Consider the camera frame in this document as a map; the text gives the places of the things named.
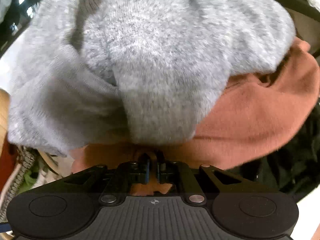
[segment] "terracotta garment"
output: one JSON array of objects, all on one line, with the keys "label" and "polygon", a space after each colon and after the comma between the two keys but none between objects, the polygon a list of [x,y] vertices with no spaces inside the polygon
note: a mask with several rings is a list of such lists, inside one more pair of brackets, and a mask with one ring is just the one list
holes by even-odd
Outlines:
[{"label": "terracotta garment", "polygon": [[[229,79],[194,138],[160,147],[166,159],[190,167],[207,163],[229,169],[265,156],[286,144],[300,129],[318,97],[320,70],[307,42],[295,38],[273,74],[247,74]],[[73,172],[105,163],[110,168],[134,159],[139,146],[89,145],[76,149]]]}]

